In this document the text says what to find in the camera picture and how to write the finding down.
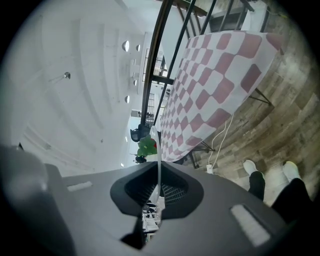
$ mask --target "white ceiling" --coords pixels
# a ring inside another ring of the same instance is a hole
[[[143,42],[144,32],[114,0],[42,4],[1,67],[1,142],[21,143],[63,176],[121,168],[137,95],[129,65],[140,64],[135,48]]]

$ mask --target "white sneaker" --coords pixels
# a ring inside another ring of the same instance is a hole
[[[253,172],[259,172],[256,168],[256,164],[251,161],[251,160],[245,160],[243,163],[243,168],[245,169],[245,171],[249,174],[249,176],[253,173]]]
[[[301,180],[298,167],[294,162],[287,161],[283,166],[282,166],[282,171],[286,178],[288,179],[289,182],[291,182],[293,179],[298,178]]]

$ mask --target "round light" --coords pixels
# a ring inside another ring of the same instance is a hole
[[[125,97],[124,97],[124,101],[129,104],[130,96],[129,96],[129,95],[128,95],[128,96],[125,96]]]
[[[129,41],[128,40],[124,41],[122,44],[122,49],[127,52],[127,51],[129,51],[129,46],[130,46]]]

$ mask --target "black pants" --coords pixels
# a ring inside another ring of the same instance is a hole
[[[249,178],[249,193],[264,200],[265,179],[262,173],[255,171]],[[300,218],[312,207],[304,182],[299,178],[294,178],[279,194],[272,205],[272,208],[280,214],[286,223],[290,223]]]

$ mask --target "pink and white checkered board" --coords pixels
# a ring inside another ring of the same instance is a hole
[[[162,160],[174,162],[210,136],[255,90],[282,37],[223,31],[190,38],[161,118]]]

